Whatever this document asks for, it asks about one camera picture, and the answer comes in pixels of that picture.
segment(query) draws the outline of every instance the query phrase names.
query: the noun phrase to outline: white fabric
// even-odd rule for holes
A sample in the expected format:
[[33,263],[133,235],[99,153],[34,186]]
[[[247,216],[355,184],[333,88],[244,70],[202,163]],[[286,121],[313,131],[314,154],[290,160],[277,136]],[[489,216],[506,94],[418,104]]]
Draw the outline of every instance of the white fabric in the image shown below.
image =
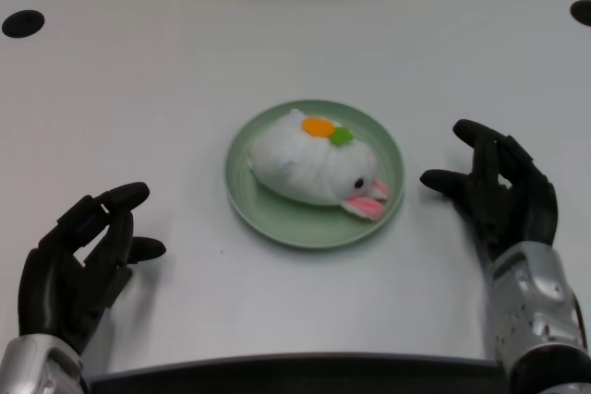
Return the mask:
[[[372,182],[378,164],[371,148],[357,139],[335,146],[313,137],[302,129],[306,118],[292,110],[255,139],[249,160],[257,179],[285,197],[314,205],[340,205],[377,193]],[[358,179],[364,184],[356,189]]]

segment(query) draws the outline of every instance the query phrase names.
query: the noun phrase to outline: orange felt piece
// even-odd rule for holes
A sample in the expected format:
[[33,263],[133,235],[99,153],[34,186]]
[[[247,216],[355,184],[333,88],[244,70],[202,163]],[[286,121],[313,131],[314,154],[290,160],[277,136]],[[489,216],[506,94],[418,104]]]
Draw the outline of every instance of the orange felt piece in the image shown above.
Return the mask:
[[319,117],[308,117],[307,119],[302,122],[302,128],[308,134],[314,137],[328,137],[334,130],[336,126],[330,120],[321,119]]

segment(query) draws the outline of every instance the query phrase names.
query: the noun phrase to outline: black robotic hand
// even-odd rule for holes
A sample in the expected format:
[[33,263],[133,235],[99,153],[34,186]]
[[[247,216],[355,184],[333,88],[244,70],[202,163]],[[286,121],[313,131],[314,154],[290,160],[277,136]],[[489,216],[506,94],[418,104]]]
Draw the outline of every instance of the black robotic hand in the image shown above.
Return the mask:
[[[429,170],[421,182],[451,198],[474,224],[494,260],[522,241],[552,245],[558,223],[554,186],[511,137],[460,120],[453,132],[474,149],[468,175]],[[512,186],[499,184],[499,173]]]
[[[111,307],[131,278],[128,264],[161,256],[164,245],[133,237],[131,210],[148,198],[143,183],[119,186],[83,197],[29,252],[18,289],[20,335],[48,334],[84,351],[103,311]],[[84,260],[74,253],[109,226]]]

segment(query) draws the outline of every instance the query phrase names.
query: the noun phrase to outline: round hole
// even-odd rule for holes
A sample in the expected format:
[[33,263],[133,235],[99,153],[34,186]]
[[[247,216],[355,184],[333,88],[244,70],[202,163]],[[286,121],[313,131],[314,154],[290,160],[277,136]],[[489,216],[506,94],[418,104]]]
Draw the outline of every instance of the round hole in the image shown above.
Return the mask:
[[574,19],[591,27],[591,0],[579,0],[571,5],[571,15]]
[[19,11],[6,18],[2,24],[2,32],[13,39],[22,39],[35,34],[44,24],[45,17],[39,11]]

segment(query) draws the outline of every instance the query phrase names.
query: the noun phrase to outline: green felt leaf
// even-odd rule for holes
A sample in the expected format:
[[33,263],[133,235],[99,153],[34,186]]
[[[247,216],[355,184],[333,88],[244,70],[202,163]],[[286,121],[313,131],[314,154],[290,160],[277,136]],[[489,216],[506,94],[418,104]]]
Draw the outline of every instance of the green felt leaf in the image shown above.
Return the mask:
[[337,147],[350,142],[354,138],[355,136],[353,136],[353,133],[351,133],[348,128],[343,128],[341,126],[337,127],[329,136],[331,143]]

